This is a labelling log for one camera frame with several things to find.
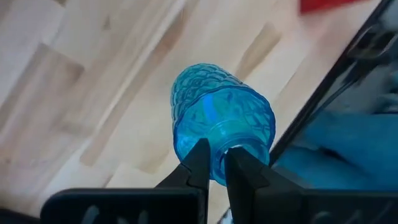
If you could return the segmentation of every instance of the wooden floor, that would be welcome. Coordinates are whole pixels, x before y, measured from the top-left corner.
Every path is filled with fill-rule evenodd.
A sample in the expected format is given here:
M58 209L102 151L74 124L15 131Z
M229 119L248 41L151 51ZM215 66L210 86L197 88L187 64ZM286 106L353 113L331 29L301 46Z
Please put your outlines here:
M178 164L170 88L195 63L264 95L278 140L378 2L299 17L297 0L0 0L0 206L153 187ZM228 198L210 189L214 223Z

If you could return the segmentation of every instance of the black plastic edge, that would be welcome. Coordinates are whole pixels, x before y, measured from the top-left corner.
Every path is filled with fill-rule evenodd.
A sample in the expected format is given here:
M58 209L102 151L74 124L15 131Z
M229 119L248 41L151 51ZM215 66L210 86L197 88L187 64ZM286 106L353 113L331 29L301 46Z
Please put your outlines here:
M292 124L287 128L285 133L279 139L278 143L275 145L273 150L270 153L270 163L269 166L272 166L276 160L278 160L279 156L284 152L284 150L289 146L289 144L294 140L294 137L301 131L301 129L305 126L305 121L314 111L316 106L322 100L322 98L326 95L332 84L336 81L336 79L341 75L337 71L341 70L341 66L344 64L344 61L347 60L347 52L349 47L355 42L355 40L359 37L360 33L364 31L371 24L376 23L379 18L383 15L383 13L388 9L389 5L394 0L382 0L379 5L373 10L371 15L368 17L366 22L359 29L357 34L351 40L351 42L344 49L343 53L340 55L339 59L335 63L335 65L328 72L326 77L322 80L321 84L314 91L310 99L306 102L303 108L300 110L298 115L293 120Z

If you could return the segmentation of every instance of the textured bottle surface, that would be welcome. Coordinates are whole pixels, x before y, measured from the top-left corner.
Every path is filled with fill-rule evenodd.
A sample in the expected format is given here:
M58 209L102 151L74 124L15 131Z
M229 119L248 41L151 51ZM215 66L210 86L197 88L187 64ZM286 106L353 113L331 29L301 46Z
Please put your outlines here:
M211 147L210 178L225 185L224 154L243 146L265 164L275 137L275 117L268 101L216 65L185 69L171 96L174 149L182 160L200 138Z

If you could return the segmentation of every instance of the blue plastic bottle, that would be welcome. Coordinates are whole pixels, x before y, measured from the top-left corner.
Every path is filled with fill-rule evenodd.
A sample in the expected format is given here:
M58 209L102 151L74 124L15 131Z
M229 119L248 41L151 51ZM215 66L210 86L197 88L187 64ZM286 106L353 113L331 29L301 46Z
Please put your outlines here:
M211 147L210 178L226 185L224 154L242 146L269 163L275 137L275 116L268 101L216 65L186 68L176 79L171 96L174 149L181 160L200 138Z

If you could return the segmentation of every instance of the red object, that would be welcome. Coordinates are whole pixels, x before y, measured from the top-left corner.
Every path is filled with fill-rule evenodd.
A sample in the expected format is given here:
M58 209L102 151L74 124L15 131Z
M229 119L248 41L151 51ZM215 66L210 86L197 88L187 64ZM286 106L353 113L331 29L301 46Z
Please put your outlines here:
M300 12L304 14L318 10L327 10L356 1L362 0L300 0Z

